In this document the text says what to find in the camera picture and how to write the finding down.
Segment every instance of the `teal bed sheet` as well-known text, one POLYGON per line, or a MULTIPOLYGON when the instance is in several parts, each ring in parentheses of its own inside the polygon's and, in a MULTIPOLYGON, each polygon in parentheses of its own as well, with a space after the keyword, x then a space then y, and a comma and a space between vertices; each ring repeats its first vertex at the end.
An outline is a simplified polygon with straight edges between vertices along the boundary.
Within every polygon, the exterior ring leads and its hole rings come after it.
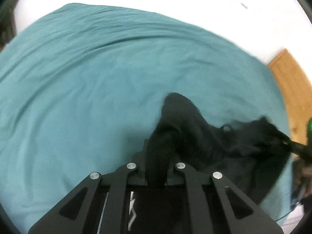
MULTIPOLYGON (((18 229, 27 233, 91 172, 141 151, 169 92, 214 126, 265 115, 289 135, 269 69, 197 26, 68 4, 13 39, 0 54, 0 202, 18 229)), ((278 219, 290 192, 291 160, 261 207, 278 219)))

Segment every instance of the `black garment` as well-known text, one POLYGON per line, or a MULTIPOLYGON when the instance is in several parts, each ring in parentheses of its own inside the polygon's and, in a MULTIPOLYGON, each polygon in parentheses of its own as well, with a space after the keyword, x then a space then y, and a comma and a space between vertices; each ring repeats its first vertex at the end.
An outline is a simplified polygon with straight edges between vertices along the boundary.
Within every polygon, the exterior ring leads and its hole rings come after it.
POLYGON ((255 203, 266 196, 291 153, 290 139, 265 117, 216 128, 186 97, 169 94, 146 151, 149 187, 164 187, 172 156, 198 171, 223 173, 255 203))

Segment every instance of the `round metal bolt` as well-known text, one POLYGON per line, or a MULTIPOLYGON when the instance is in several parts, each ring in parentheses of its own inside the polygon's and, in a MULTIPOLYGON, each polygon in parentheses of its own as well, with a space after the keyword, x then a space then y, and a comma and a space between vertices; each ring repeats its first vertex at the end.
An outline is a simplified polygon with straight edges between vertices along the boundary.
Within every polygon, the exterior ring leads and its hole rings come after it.
POLYGON ((184 163, 177 163, 177 164, 176 164, 176 167, 177 167, 178 169, 184 169, 184 168, 185 168, 185 164, 184 164, 184 163))
POLYGON ((129 164, 127 164, 127 168, 128 169, 134 169, 134 168, 136 168, 136 164, 135 163, 129 163, 129 164))
POLYGON ((91 173, 91 174, 90 174, 90 178, 91 178, 91 179, 97 179, 97 178, 99 178, 99 173, 91 173))
POLYGON ((213 173, 213 177, 216 178, 216 179, 221 179, 221 178, 222 178, 222 173, 220 173, 220 172, 214 172, 214 173, 213 173))

